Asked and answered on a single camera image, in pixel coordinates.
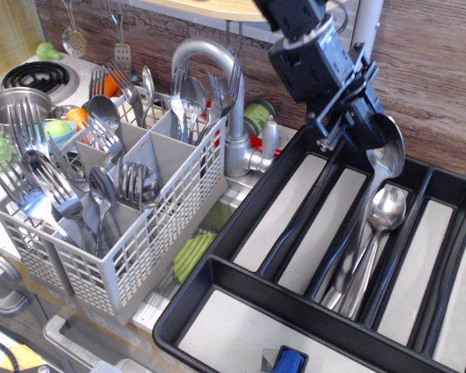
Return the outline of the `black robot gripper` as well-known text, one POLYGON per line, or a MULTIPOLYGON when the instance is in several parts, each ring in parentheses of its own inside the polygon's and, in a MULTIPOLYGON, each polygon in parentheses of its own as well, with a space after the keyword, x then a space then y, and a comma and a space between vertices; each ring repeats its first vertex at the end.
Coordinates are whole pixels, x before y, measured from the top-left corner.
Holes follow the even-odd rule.
POLYGON ((305 123, 318 145, 331 151, 344 140, 354 151, 381 148, 376 110, 365 100, 340 108, 353 64, 324 1, 257 1, 273 31, 283 38, 270 50, 270 62, 297 103, 306 106, 305 123))

